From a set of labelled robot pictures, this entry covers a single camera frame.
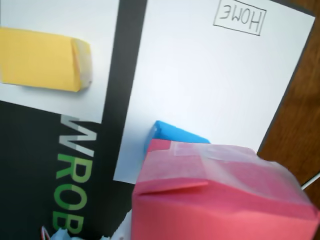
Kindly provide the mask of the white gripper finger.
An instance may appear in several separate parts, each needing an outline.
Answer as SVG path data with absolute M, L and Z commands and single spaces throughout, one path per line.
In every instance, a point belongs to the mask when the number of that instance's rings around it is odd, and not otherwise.
M 132 212 L 129 211 L 122 223 L 111 237 L 111 240 L 131 240 Z

